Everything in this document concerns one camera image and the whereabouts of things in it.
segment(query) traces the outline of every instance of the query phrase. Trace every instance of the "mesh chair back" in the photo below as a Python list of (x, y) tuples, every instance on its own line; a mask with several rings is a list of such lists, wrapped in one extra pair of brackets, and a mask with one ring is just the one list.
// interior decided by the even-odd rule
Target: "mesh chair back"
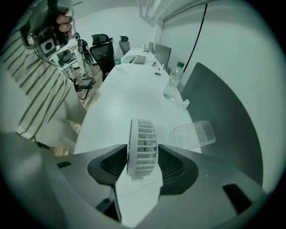
[(129, 41), (120, 41), (119, 46), (122, 50), (123, 55), (125, 55), (130, 50)]
[(95, 61), (98, 63), (104, 75), (113, 69), (114, 51), (113, 51), (113, 45), (111, 43), (105, 43), (93, 46), (89, 49), (89, 51), (90, 54), (95, 59)]
[(93, 38), (93, 45), (99, 45), (109, 41), (109, 37), (106, 34), (95, 34), (91, 36)]

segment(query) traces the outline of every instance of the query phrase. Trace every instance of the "camera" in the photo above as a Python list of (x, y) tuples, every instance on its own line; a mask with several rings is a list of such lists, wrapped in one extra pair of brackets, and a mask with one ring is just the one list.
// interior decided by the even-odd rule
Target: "camera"
[(53, 54), (56, 51), (56, 46), (55, 46), (54, 40), (50, 36), (47, 36), (44, 39), (42, 39), (38, 43), (38, 47), (41, 49), (42, 54), (45, 57), (50, 56), (51, 54)]

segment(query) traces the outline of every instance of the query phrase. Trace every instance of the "person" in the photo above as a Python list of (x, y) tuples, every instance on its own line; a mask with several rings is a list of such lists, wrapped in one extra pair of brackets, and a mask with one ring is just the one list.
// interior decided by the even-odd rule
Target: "person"
[[(61, 32), (72, 35), (71, 17), (60, 14), (56, 21)], [(4, 44), (0, 61), (29, 100), (17, 133), (52, 147), (75, 146), (78, 135), (69, 121), (82, 124), (86, 110), (73, 83), (36, 49), (26, 49), (19, 31)]]
[(79, 52), (80, 34), (76, 33), (75, 38), (72, 41), (70, 51), (74, 51), (76, 54), (77, 63), (80, 67), (80, 74), (82, 77), (92, 77), (93, 72), (91, 66), (85, 61), (84, 54)]

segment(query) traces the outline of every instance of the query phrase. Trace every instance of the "wire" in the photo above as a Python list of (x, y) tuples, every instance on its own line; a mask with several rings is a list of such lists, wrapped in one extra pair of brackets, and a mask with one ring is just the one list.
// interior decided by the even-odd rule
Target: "wire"
[[(37, 57), (38, 58), (40, 58), (40, 59), (43, 59), (42, 57), (40, 57), (39, 56), (39, 52), (38, 52), (38, 50), (36, 49), (36, 51), (35, 51), (35, 48), (34, 48), (34, 53), (37, 55)], [(71, 77), (70, 77), (70, 75), (68, 74), (68, 72), (67, 72), (67, 70), (66, 69), (64, 69), (63, 67), (61, 67), (61, 66), (58, 66), (58, 65), (56, 65), (56, 64), (52, 64), (51, 62), (49, 62), (48, 60), (46, 61), (48, 64), (50, 64), (50, 65), (52, 65), (52, 66), (54, 66), (54, 67), (59, 67), (59, 68), (62, 68), (63, 70), (65, 70), (66, 71), (66, 73), (67, 73), (67, 75), (68, 75), (68, 78), (67, 79), (69, 79), (69, 80), (71, 80)]]
[[(202, 25), (203, 25), (203, 23), (204, 23), (205, 15), (206, 15), (206, 8), (207, 8), (207, 4), (206, 4), (206, 6), (205, 6), (204, 16), (202, 17), (201, 27), (200, 27), (200, 30), (198, 31), (197, 40), (196, 40), (196, 42), (195, 42), (195, 45), (193, 46), (193, 51), (195, 50), (195, 47), (196, 47), (197, 42), (198, 42), (198, 37), (200, 36), (201, 30), (202, 30)], [(188, 63), (186, 64), (186, 67), (185, 67), (185, 69), (184, 69), (184, 72), (185, 72), (185, 70), (186, 70), (187, 67), (188, 67), (189, 61), (190, 61), (190, 59), (191, 59), (191, 57), (192, 57), (192, 55), (193, 55), (193, 51), (192, 51), (192, 53), (191, 53), (191, 56), (189, 57), (189, 60), (188, 60)]]
[(34, 142), (37, 142), (37, 140), (36, 140), (36, 137), (35, 137), (35, 136), (31, 137), (31, 138), (30, 138), (30, 140), (31, 140), (31, 141), (33, 141), (33, 140), (34, 140)]
[(77, 96), (78, 98), (80, 98), (81, 100), (85, 100), (86, 99), (86, 97), (87, 97), (87, 95), (88, 95), (88, 93), (89, 93), (89, 90), (90, 90), (91, 88), (89, 88), (88, 89), (88, 91), (86, 92), (86, 94), (85, 94), (85, 97), (84, 98), (81, 98), (81, 97), (79, 97), (79, 96)]
[(124, 195), (131, 195), (131, 194), (133, 194), (133, 193), (136, 193), (136, 192), (140, 191), (141, 189), (143, 189), (143, 188), (145, 188), (145, 187), (147, 187), (147, 186), (150, 186), (150, 185), (156, 183), (157, 181), (158, 181), (158, 180), (155, 180), (154, 182), (152, 182), (152, 183), (150, 183), (150, 184), (144, 185), (143, 187), (138, 188), (138, 189), (136, 189), (136, 190), (134, 190), (134, 191), (132, 191), (132, 192), (125, 193), (125, 194), (122, 194), (122, 195), (118, 195), (117, 197), (119, 197), (119, 196), (124, 196)]
[(152, 67), (157, 67), (160, 71), (160, 68), (157, 65), (157, 61), (146, 61), (146, 62), (152, 62), (153, 64), (151, 64)]

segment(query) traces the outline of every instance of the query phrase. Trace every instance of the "white fan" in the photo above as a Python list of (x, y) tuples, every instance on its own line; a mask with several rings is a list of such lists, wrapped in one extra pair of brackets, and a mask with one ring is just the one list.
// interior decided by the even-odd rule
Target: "white fan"
[(156, 164), (158, 144), (151, 121), (132, 119), (129, 136), (127, 174), (131, 180), (143, 180)]

